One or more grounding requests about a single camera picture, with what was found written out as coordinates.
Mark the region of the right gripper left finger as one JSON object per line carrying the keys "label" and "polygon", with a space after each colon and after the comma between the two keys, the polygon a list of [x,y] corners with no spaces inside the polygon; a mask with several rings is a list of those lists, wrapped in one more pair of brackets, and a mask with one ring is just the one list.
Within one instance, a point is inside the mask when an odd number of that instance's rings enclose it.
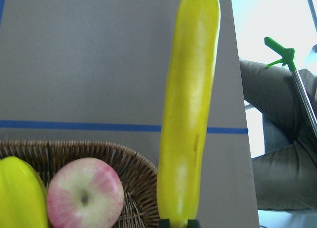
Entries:
{"label": "right gripper left finger", "polygon": [[160,219],[158,223],[159,228],[170,228],[170,220],[169,219]]}

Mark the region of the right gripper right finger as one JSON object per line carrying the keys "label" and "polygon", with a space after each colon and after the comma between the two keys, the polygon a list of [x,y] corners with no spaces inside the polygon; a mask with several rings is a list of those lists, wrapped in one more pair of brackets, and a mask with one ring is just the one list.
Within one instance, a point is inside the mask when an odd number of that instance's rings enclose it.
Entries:
{"label": "right gripper right finger", "polygon": [[197,219],[189,219],[187,228],[200,228],[200,222]]}

